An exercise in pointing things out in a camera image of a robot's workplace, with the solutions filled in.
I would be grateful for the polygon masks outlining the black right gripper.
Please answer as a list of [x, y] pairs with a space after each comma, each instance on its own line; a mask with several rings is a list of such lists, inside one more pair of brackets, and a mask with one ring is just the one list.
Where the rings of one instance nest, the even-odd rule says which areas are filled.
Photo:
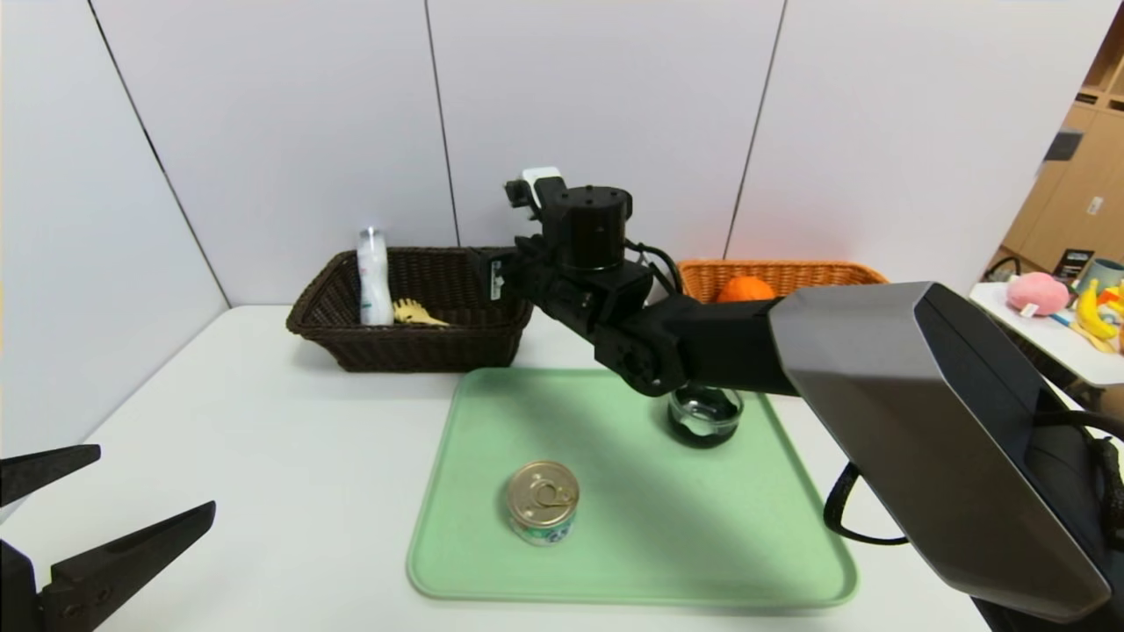
[[488, 303], [522, 299], [519, 263], [522, 252], [515, 247], [470, 249], [470, 264], [478, 278], [481, 296]]

